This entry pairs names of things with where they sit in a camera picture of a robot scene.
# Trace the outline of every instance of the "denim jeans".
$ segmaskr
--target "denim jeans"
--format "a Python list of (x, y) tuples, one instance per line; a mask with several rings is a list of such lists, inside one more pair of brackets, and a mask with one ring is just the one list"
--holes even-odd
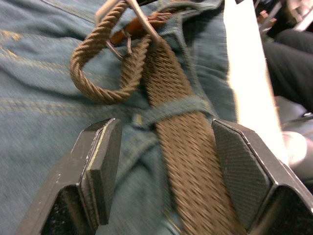
[[(221, 0), (188, 2), (158, 32), (169, 43), (195, 95), (151, 109), (140, 87), (124, 103), (94, 104), (69, 75), (72, 51), (94, 28), (100, 0), (2, 0), (0, 2), (0, 234), (11, 235), (45, 177), (93, 122), (119, 118), (122, 145), (110, 223), (99, 235), (179, 234), (166, 166), (153, 124), (201, 110), (211, 121), (236, 121), (226, 75), (228, 59)], [(158, 0), (146, 15), (171, 7)], [(135, 17), (128, 9), (114, 30)], [(84, 68), (106, 89), (118, 89), (121, 63), (105, 49)]]

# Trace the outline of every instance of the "black pants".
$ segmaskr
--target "black pants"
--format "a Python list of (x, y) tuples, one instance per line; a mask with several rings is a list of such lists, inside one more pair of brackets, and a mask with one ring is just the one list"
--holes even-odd
[(313, 34), (287, 29), (275, 41), (263, 44), (274, 94), (313, 112)]

